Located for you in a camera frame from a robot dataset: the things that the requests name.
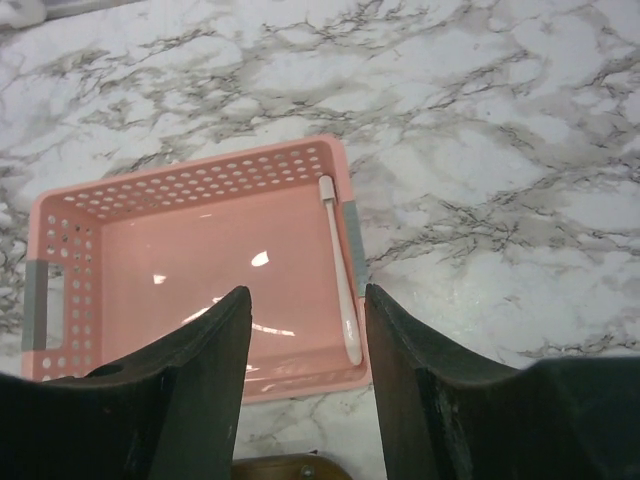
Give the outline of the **pink perforated plastic basket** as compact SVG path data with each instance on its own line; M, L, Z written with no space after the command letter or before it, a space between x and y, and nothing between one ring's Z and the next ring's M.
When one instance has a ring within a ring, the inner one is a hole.
M358 366L344 345L323 175L336 192ZM366 281L346 152L329 135L51 190L30 213L22 374L86 375L245 286L246 402L359 388L371 379Z

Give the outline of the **white pink toothbrush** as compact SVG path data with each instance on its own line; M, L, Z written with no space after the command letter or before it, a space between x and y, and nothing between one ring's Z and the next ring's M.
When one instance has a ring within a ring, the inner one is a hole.
M342 254L335 215L336 192L333 179L329 175L319 178L319 192L328 218L336 286L342 322L345 350L352 365L358 366L363 360L356 309L351 296L344 257Z

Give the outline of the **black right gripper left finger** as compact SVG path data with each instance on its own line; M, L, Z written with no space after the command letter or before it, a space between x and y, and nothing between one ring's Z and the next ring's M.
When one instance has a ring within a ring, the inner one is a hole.
M234 288L196 319L88 375L1 378L5 479L227 479L252 331Z

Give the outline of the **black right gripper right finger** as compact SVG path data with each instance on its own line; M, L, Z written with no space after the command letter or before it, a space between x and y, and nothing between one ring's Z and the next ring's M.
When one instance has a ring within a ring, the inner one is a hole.
M417 320L374 284L365 316L389 478L638 477L637 358L515 369Z

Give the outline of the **brown oval wooden tray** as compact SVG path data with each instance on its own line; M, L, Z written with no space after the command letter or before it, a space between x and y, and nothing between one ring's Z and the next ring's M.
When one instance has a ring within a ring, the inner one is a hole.
M232 480L352 480L344 468L314 453L234 460Z

